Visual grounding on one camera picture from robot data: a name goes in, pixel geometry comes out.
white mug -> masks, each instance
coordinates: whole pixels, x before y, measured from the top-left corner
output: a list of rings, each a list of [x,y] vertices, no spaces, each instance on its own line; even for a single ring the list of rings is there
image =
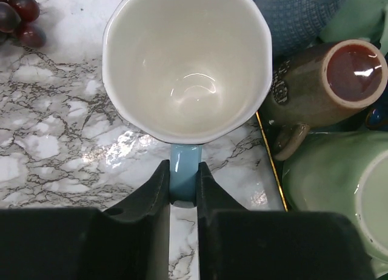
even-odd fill
[[[193,207],[201,145],[269,92],[270,31],[252,0],[123,0],[104,32],[102,80],[125,120],[172,144],[171,202]]]

blue mug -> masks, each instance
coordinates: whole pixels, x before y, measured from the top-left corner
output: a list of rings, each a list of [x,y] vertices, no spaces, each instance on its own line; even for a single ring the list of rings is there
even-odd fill
[[[365,126],[369,130],[388,132],[388,85],[379,99],[369,107]]]
[[[254,0],[272,35],[274,58],[306,48],[344,0]]]
[[[170,202],[194,207],[202,145],[269,92],[270,31],[252,0],[123,0],[104,32],[102,80],[123,119],[172,145]]]

ceramic cup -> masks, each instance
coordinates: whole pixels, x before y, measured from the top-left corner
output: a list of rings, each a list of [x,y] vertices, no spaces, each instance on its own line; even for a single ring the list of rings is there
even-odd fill
[[[123,0],[105,29],[102,80],[122,118],[172,144],[170,199],[193,207],[201,145],[268,94],[269,28],[252,0]]]
[[[336,124],[373,104],[387,80],[380,51],[356,39],[316,45],[284,61],[260,108],[270,125],[282,127],[274,158],[292,155],[311,128]]]
[[[282,185],[294,209],[347,216],[381,276],[388,272],[387,178],[388,133],[321,133],[284,163]]]
[[[272,35],[273,56],[306,48],[335,16],[344,0],[254,0]]]
[[[346,0],[320,33],[325,42],[363,38],[380,42],[381,52],[388,53],[388,0]]]

marble countertop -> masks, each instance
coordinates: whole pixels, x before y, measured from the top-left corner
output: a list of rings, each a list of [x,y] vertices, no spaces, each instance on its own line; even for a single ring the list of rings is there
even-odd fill
[[[121,0],[37,0],[47,45],[0,46],[0,208],[101,210],[144,183],[169,146],[117,116],[102,33]],[[282,209],[257,121],[205,145],[217,182],[252,210]],[[198,279],[196,210],[172,208],[170,279]]]

mug rim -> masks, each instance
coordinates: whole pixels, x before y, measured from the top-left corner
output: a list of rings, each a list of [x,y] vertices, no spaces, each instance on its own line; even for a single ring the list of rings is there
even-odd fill
[[[110,73],[107,67],[108,64],[108,37],[109,32],[111,29],[112,24],[115,22],[116,18],[120,14],[121,10],[131,2],[131,0],[122,0],[113,14],[111,15],[105,29],[104,29],[104,35],[102,40],[102,83],[104,84],[104,88],[107,92],[107,95],[109,99],[111,100],[113,106],[117,110],[117,112],[121,115],[122,118],[124,118],[129,123],[135,125],[136,127],[140,128],[141,130],[145,131],[152,137],[156,138],[159,141],[167,142],[171,144],[205,144],[207,142],[214,141],[215,139],[218,139],[231,131],[235,130],[236,128],[243,125],[246,121],[248,121],[259,109],[261,104],[264,102],[264,99],[268,95],[268,92],[270,91],[270,87],[272,84],[272,37],[269,30],[269,27],[266,23],[266,20],[264,19],[262,13],[260,12],[259,8],[255,4],[253,0],[241,0],[245,5],[250,9],[250,12],[252,16],[256,19],[256,24],[261,27],[261,30],[263,31],[263,41],[266,41],[267,47],[264,50],[263,61],[267,62],[267,71],[263,71],[263,75],[265,75],[263,79],[263,83],[261,87],[263,88],[263,95],[262,97],[258,97],[258,99],[255,100],[255,103],[252,104],[248,109],[245,111],[245,115],[242,116],[238,121],[235,121],[233,124],[230,124],[228,127],[224,128],[222,131],[219,132],[213,132],[209,135],[196,135],[195,137],[185,137],[180,135],[171,135],[171,134],[161,134],[157,131],[152,130],[151,128],[146,127],[143,123],[141,123],[139,120],[135,119],[129,112],[125,110],[125,107],[118,102],[118,95],[109,87],[109,85],[112,84],[112,79],[110,77]]]
[[[341,48],[347,46],[347,45],[360,45],[362,47],[367,48],[371,52],[375,53],[380,64],[382,65],[381,67],[381,82],[379,86],[377,87],[376,91],[372,93],[370,96],[367,98],[364,98],[359,101],[348,101],[345,100],[341,97],[339,97],[337,94],[334,93],[334,91],[331,89],[330,84],[327,80],[327,68],[328,64],[333,57],[333,55]],[[344,108],[349,108],[349,109],[363,109],[371,104],[373,104],[384,92],[387,83],[388,83],[388,66],[387,66],[387,61],[385,60],[383,54],[380,52],[378,48],[376,48],[374,45],[367,41],[363,41],[360,39],[347,39],[345,41],[341,41],[336,43],[325,55],[321,67],[321,75],[322,75],[322,81],[323,81],[323,88],[328,94],[328,96],[334,101],[334,103],[344,107]]]

